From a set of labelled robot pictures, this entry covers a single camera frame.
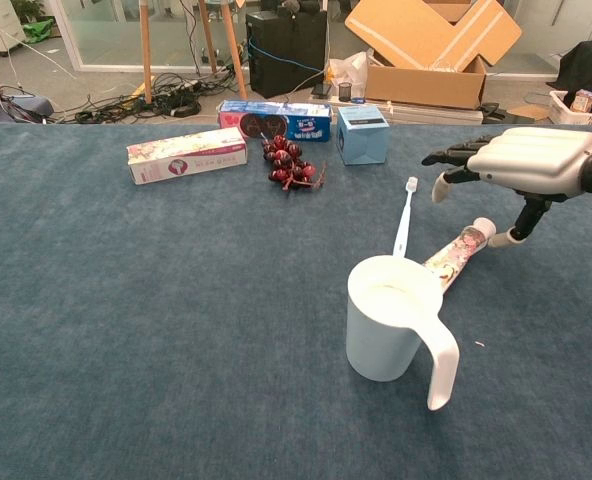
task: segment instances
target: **wooden easel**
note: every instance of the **wooden easel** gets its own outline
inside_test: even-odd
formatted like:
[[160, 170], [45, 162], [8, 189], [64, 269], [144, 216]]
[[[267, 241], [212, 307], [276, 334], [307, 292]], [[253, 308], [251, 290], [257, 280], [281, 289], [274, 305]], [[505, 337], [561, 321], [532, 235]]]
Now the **wooden easel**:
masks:
[[[152, 80], [151, 80], [151, 51], [149, 44], [149, 8], [148, 0], [139, 0], [140, 7], [140, 29], [141, 39], [143, 43], [143, 70], [145, 74], [145, 101], [151, 103], [152, 101]], [[245, 4], [245, 0], [236, 0], [236, 4], [241, 8]], [[209, 27], [209, 17], [207, 15], [207, 5], [205, 0], [198, 0], [198, 8], [200, 10], [200, 18], [203, 22], [203, 29], [205, 30], [205, 43], [207, 43], [207, 51], [209, 56], [209, 64], [212, 67], [212, 73], [216, 73], [216, 57], [214, 56], [214, 44], [212, 42], [212, 32]], [[232, 12], [229, 8], [228, 0], [221, 0], [221, 12], [225, 22], [225, 32], [227, 34], [227, 43], [229, 44], [229, 51], [232, 55], [232, 63], [234, 64], [234, 73], [238, 81], [238, 91], [240, 98], [247, 100], [247, 90], [245, 89], [245, 77], [243, 76], [243, 67], [240, 64], [240, 57], [238, 55], [238, 47], [236, 45], [236, 35], [234, 34], [234, 24], [232, 23]]]

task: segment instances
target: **white robotic hand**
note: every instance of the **white robotic hand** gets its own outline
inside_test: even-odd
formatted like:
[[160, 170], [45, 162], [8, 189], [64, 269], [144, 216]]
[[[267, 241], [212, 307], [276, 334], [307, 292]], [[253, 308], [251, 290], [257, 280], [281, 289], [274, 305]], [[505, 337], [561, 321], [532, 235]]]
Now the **white robotic hand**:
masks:
[[497, 137], [481, 137], [434, 152], [423, 165], [448, 163], [432, 200], [446, 198], [451, 184], [483, 180], [511, 188], [526, 205], [507, 232], [489, 241], [492, 247], [518, 245], [532, 232], [552, 202], [592, 193], [592, 133], [547, 128], [511, 128]]

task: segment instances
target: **red grapes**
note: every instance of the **red grapes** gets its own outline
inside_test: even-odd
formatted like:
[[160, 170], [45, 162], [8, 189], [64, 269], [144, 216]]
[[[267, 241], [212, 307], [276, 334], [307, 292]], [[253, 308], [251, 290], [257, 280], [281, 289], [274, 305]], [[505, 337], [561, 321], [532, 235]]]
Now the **red grapes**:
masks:
[[283, 190], [290, 188], [319, 188], [325, 181], [325, 165], [313, 182], [316, 175], [316, 167], [311, 163], [304, 162], [300, 157], [303, 150], [294, 142], [288, 141], [282, 135], [276, 135], [273, 141], [263, 141], [263, 157], [272, 165], [272, 172], [269, 179], [272, 182], [279, 182]]

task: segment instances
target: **white toothbrush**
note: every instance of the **white toothbrush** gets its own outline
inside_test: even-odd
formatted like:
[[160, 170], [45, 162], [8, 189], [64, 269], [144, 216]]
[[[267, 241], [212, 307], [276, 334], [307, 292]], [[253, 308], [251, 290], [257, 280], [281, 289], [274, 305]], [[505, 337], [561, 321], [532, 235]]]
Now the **white toothbrush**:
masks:
[[409, 218], [412, 212], [412, 194], [418, 187], [418, 178], [409, 177], [407, 179], [407, 200], [405, 201], [405, 208], [403, 208], [403, 215], [400, 217], [400, 225], [398, 225], [398, 233], [396, 233], [396, 242], [394, 243], [395, 257], [404, 257], [407, 251], [407, 236], [409, 234]]

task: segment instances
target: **white plastic bag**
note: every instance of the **white plastic bag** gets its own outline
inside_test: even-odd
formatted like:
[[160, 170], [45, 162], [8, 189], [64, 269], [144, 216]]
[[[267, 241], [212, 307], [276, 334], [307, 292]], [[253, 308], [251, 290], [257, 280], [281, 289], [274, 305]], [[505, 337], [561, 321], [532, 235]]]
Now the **white plastic bag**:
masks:
[[367, 52], [360, 52], [345, 60], [330, 58], [329, 70], [333, 95], [338, 95], [338, 85], [352, 84], [352, 97], [364, 97], [367, 86]]

